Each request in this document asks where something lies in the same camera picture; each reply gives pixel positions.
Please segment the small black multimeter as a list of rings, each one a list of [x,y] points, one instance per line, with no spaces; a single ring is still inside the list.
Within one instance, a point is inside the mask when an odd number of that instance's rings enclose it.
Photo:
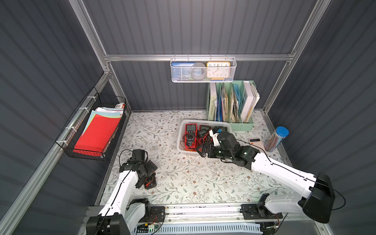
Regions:
[[[205,137],[208,133],[209,133],[209,131],[198,131],[197,137],[198,137],[198,139],[202,139],[202,138]]]
[[[157,186],[156,173],[152,173],[145,181],[144,187],[146,190],[152,189]]]

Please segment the red multimeter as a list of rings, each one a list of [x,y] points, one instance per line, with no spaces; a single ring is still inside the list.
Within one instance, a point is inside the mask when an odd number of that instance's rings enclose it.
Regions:
[[[186,124],[180,144],[186,151],[195,151],[198,144],[197,124]]]
[[[211,127],[208,125],[200,125],[199,131],[210,131]]]

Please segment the white plastic basket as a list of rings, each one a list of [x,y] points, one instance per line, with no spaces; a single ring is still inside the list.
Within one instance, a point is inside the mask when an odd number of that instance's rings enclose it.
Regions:
[[[212,137],[209,135],[209,132],[216,128],[233,133],[231,125],[226,122],[194,119],[183,120],[178,134],[177,150],[184,154],[199,156],[196,148],[202,144],[212,144]]]

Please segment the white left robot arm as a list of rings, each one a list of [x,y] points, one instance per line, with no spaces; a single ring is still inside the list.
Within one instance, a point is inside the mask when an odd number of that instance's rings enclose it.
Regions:
[[[132,151],[130,159],[119,168],[118,181],[105,206],[86,224],[87,235],[131,235],[144,217],[151,215],[148,199],[130,201],[133,190],[141,188],[157,170],[145,150]]]

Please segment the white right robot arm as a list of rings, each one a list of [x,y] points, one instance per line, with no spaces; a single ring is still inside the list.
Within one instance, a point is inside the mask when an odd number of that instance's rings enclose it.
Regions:
[[[198,143],[196,151],[201,157],[216,158],[224,163],[267,175],[293,189],[297,196],[271,196],[265,193],[259,210],[266,213],[303,213],[312,220],[327,224],[332,214],[335,192],[330,177],[325,173],[314,175],[303,172],[268,157],[260,147],[241,142],[227,131],[210,133],[211,140]]]

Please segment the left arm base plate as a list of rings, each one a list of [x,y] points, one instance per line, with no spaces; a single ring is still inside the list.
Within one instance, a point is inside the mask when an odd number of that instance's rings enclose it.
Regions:
[[[162,223],[165,218],[164,206],[151,206],[147,209],[146,215],[139,220],[139,223]]]

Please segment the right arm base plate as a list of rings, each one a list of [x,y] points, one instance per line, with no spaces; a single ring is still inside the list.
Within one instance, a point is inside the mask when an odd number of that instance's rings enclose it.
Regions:
[[[258,220],[258,219],[282,219],[283,214],[274,214],[266,207],[258,207],[257,203],[241,204],[240,212],[245,220]]]

